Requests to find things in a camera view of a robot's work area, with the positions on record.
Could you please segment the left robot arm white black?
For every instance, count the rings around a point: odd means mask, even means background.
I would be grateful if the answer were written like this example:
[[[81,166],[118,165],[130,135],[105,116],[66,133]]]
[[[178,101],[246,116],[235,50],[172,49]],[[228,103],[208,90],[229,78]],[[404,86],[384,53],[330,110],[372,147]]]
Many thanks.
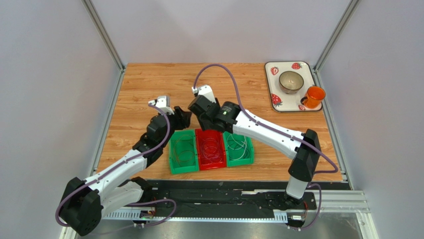
[[[104,216],[143,197],[149,188],[146,181],[130,177],[156,162],[173,133],[190,126],[192,116],[180,107],[152,108],[158,115],[150,120],[146,132],[125,156],[93,176],[84,180],[75,177],[68,182],[55,212],[59,225],[86,236]]]

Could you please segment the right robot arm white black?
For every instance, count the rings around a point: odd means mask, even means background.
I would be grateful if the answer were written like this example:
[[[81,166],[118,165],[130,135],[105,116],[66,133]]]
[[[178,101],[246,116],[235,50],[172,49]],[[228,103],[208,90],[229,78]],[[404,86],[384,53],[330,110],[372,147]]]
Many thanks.
[[[289,130],[251,114],[233,102],[219,104],[197,95],[188,109],[197,117],[202,130],[215,130],[242,135],[264,143],[292,160],[290,179],[281,200],[281,209],[294,209],[304,204],[304,193],[318,165],[318,134]]]

